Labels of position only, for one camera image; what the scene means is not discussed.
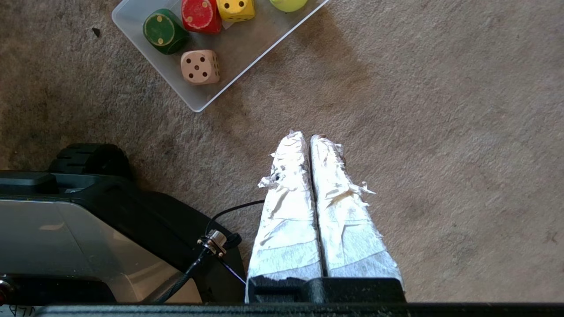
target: plastic tray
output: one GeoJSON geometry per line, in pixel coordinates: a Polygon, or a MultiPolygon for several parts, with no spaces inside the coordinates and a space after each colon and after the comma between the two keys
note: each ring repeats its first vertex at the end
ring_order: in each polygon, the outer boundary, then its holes
{"type": "Polygon", "coordinates": [[[309,0],[304,8],[286,14],[268,0],[254,1],[254,19],[234,24],[224,23],[224,29],[216,36],[191,32],[191,43],[172,55],[161,54],[147,42],[142,33],[143,22],[159,8],[169,8],[180,18],[180,0],[123,0],[113,10],[112,20],[188,107],[200,112],[288,34],[329,2],[309,0]],[[182,77],[180,56],[186,51],[204,49],[216,52],[221,80],[210,85],[192,86],[182,77]]]}

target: wooden die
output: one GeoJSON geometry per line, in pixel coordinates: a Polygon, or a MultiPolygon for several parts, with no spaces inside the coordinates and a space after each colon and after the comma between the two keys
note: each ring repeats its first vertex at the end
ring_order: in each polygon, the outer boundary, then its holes
{"type": "Polygon", "coordinates": [[[182,76],[193,85],[219,81],[219,62],[212,50],[189,51],[180,59],[182,76]]]}
{"type": "Polygon", "coordinates": [[[217,9],[227,22],[243,22],[255,15],[253,0],[217,0],[217,9]]]}
{"type": "Polygon", "coordinates": [[[208,34],[221,31],[221,17],[215,0],[182,0],[180,10],[187,30],[208,34]]]}
{"type": "Polygon", "coordinates": [[[190,38],[174,13],[164,8],[151,13],[145,20],[143,35],[154,48],[167,55],[179,51],[190,38]]]}

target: wheel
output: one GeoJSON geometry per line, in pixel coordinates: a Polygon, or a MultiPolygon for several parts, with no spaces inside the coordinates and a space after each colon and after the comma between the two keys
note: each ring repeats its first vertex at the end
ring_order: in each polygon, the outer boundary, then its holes
{"type": "Polygon", "coordinates": [[[57,154],[57,159],[49,166],[49,172],[113,175],[133,180],[129,160],[113,144],[71,144],[57,154]]]}

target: carpet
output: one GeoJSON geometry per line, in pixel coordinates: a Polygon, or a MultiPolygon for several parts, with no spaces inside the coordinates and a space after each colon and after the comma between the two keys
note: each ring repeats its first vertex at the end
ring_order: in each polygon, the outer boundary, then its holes
{"type": "MultiPolygon", "coordinates": [[[[0,2],[0,169],[114,143],[144,189],[212,215],[264,198],[289,129],[325,133],[377,192],[408,300],[564,301],[564,2],[333,0],[202,113],[117,4],[0,2]]],[[[260,211],[221,219],[246,262],[260,211]]]]}

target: cable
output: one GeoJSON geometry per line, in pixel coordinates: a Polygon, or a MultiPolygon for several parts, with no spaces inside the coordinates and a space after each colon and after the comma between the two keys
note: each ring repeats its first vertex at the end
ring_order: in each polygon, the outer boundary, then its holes
{"type": "Polygon", "coordinates": [[[174,283],[174,285],[170,287],[169,290],[167,290],[163,295],[161,295],[161,297],[159,297],[155,302],[157,304],[163,304],[170,297],[175,295],[176,292],[178,292],[178,290],[180,290],[182,286],[184,286],[184,284],[186,284],[186,282],[188,282],[188,280],[192,277],[193,270],[198,265],[200,265],[200,263],[202,262],[202,260],[206,255],[208,255],[208,250],[207,249],[202,250],[198,258],[192,263],[192,265],[190,265],[190,267],[188,268],[188,270],[186,270],[184,275],[180,279],[178,279],[178,281],[174,283]]]}
{"type": "Polygon", "coordinates": [[[219,218],[219,217],[221,217],[221,216],[223,216],[223,215],[225,215],[225,214],[227,214],[227,213],[234,212],[235,210],[238,210],[238,209],[241,209],[241,208],[245,208],[245,207],[252,206],[252,205],[264,204],[264,203],[265,203],[264,200],[257,200],[257,201],[254,201],[254,202],[248,202],[248,203],[246,203],[246,204],[242,204],[242,205],[239,205],[239,206],[231,207],[231,208],[229,208],[229,209],[227,209],[227,210],[224,210],[224,211],[222,211],[222,212],[216,214],[216,215],[213,216],[213,217],[210,219],[210,221],[208,222],[208,225],[206,226],[206,232],[204,232],[204,235],[207,235],[207,234],[208,234],[208,231],[209,231],[209,228],[210,228],[210,224],[211,224],[212,222],[217,223],[217,222],[215,221],[217,218],[219,218]]]}
{"type": "Polygon", "coordinates": [[[240,280],[241,283],[243,283],[243,285],[246,285],[245,280],[241,276],[239,276],[239,274],[237,274],[237,272],[235,272],[235,270],[232,269],[231,266],[229,266],[229,264],[227,264],[227,262],[225,262],[222,258],[218,258],[218,260],[219,260],[219,263],[221,263],[227,269],[227,271],[229,271],[231,273],[231,275],[233,275],[238,280],[240,280]]]}
{"type": "MultiPolygon", "coordinates": [[[[215,220],[227,213],[233,212],[235,210],[241,209],[241,208],[245,208],[248,206],[252,206],[252,205],[258,205],[258,204],[264,204],[264,200],[257,200],[257,201],[253,201],[253,202],[248,202],[246,204],[242,204],[239,206],[235,206],[235,207],[231,207],[227,210],[224,210],[218,214],[216,214],[215,216],[213,216],[210,221],[208,222],[208,224],[206,225],[206,232],[204,232],[204,236],[206,236],[208,234],[209,231],[209,227],[211,225],[212,222],[217,223],[215,220]]],[[[227,240],[229,241],[230,238],[232,238],[233,236],[235,236],[236,234],[232,234],[229,237],[227,237],[227,240]]],[[[202,252],[200,253],[200,255],[198,256],[198,258],[196,258],[196,260],[190,265],[190,267],[188,268],[188,270],[186,270],[186,272],[184,273],[184,275],[182,275],[182,277],[180,277],[178,279],[178,281],[176,283],[174,283],[173,286],[171,286],[164,294],[162,294],[159,298],[157,298],[157,300],[155,300],[155,303],[157,304],[162,304],[164,302],[166,302],[169,298],[171,298],[174,294],[176,294],[176,292],[178,292],[178,290],[180,290],[182,288],[182,286],[184,286],[186,284],[186,282],[188,282],[188,280],[192,277],[192,273],[193,271],[196,269],[196,267],[198,265],[200,265],[200,263],[202,262],[202,260],[204,259],[205,256],[210,256],[211,253],[207,250],[204,249],[202,250],[202,252]]],[[[219,262],[233,275],[235,276],[237,279],[239,279],[243,284],[245,283],[245,280],[239,276],[223,259],[218,258],[219,262]]]]}

